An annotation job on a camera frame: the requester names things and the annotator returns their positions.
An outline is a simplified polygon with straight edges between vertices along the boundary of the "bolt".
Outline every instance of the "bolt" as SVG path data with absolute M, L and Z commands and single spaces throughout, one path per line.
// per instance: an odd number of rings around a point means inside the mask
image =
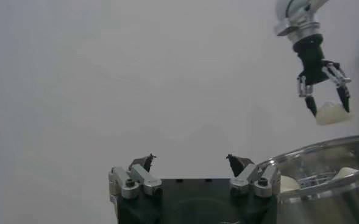
M 127 186 L 127 187 L 134 187 L 134 185 L 135 185 L 135 182 L 132 179 L 127 179 L 125 181 L 125 186 Z
M 261 177 L 261 178 L 259 178 L 259 180 L 258 180 L 258 184 L 259 184 L 260 186 L 262 186 L 262 187 L 266 187 L 266 186 L 268 185 L 268 181 L 267 181 L 266 178 Z

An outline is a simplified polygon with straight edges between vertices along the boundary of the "white foam object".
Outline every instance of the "white foam object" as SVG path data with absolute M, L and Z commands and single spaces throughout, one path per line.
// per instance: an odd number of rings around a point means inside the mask
M 342 121 L 347 121 L 352 118 L 341 103 L 326 102 L 316 114 L 316 123 L 318 125 L 335 124 Z
M 344 178 L 348 175 L 351 175 L 355 172 L 358 172 L 358 170 L 356 169 L 353 169 L 353 168 L 350 168 L 350 167 L 343 167 L 342 169 L 339 170 L 338 174 L 336 174 L 336 176 L 334 176 L 332 178 L 332 180 L 337 180 L 337 179 L 340 179 L 340 178 Z
M 287 176 L 281 176 L 281 193 L 300 189 L 299 183 Z

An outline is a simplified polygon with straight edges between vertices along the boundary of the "white wall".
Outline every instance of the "white wall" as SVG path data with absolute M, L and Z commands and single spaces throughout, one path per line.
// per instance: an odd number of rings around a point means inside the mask
M 159 177 L 229 177 L 228 153 L 359 134 L 359 1 L 319 19 L 353 79 L 354 119 L 329 127 L 296 94 L 274 0 L 0 0 L 0 223 L 114 223 L 107 172 L 151 152 Z

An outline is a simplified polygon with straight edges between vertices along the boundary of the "robotic arm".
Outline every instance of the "robotic arm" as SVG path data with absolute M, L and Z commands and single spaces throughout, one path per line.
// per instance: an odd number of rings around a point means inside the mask
M 330 79 L 335 85 L 343 108 L 349 113 L 349 90 L 351 80 L 339 63 L 324 59 L 321 50 L 323 37 L 315 13 L 328 0 L 278 0 L 276 12 L 280 21 L 274 28 L 277 36 L 286 36 L 293 43 L 293 50 L 301 59 L 304 70 L 297 77 L 299 97 L 305 98 L 308 109 L 316 117 L 317 108 L 312 96 L 313 85 Z

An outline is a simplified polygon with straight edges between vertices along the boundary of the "metal bracket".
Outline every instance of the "metal bracket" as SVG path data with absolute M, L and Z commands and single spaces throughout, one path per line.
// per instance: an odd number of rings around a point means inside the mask
M 254 183 L 254 194 L 268 198 L 280 192 L 281 174 L 274 166 L 266 167 L 262 176 Z
M 161 179 L 153 177 L 140 164 L 133 165 L 130 170 L 130 176 L 143 185 L 145 194 L 160 195 L 162 194 Z
M 248 164 L 246 168 L 237 176 L 229 181 L 232 194 L 244 195 L 249 192 L 249 186 L 258 178 L 258 167 L 255 164 Z
M 122 167 L 113 167 L 108 178 L 110 195 L 121 194 L 126 199 L 138 196 L 140 184 L 130 179 Z

